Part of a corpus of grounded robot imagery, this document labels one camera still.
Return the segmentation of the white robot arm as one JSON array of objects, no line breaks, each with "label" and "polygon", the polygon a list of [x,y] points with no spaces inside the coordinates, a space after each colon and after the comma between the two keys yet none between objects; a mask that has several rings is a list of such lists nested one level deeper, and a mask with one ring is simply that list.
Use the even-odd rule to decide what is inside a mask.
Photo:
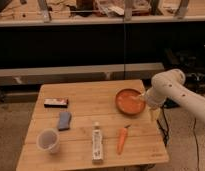
[{"label": "white robot arm", "polygon": [[183,107],[205,124],[205,97],[185,88],[185,74],[180,69],[157,73],[151,87],[143,94],[149,107],[161,107],[167,98]]}]

